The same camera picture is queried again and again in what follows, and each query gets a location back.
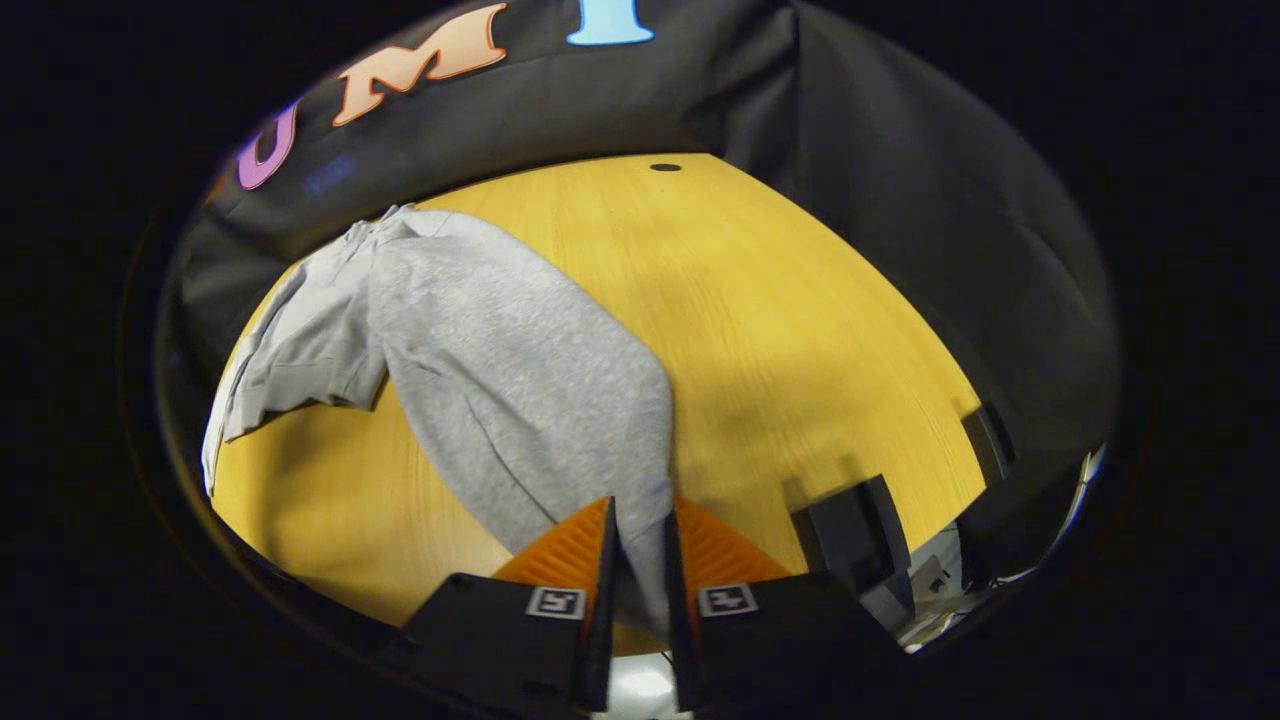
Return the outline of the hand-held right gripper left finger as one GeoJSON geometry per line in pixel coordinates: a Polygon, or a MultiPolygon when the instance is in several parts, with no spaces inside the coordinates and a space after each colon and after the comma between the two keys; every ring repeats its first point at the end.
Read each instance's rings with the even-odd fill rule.
{"type": "Polygon", "coordinates": [[[618,559],[605,496],[492,575],[449,575],[387,644],[385,664],[468,716],[600,714],[618,559]]]}

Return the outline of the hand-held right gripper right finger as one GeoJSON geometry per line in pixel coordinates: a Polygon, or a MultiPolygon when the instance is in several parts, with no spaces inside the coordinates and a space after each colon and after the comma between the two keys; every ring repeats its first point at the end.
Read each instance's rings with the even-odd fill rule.
{"type": "Polygon", "coordinates": [[[788,573],[684,496],[664,533],[682,711],[868,714],[905,701],[905,652],[836,575],[788,573]]]}

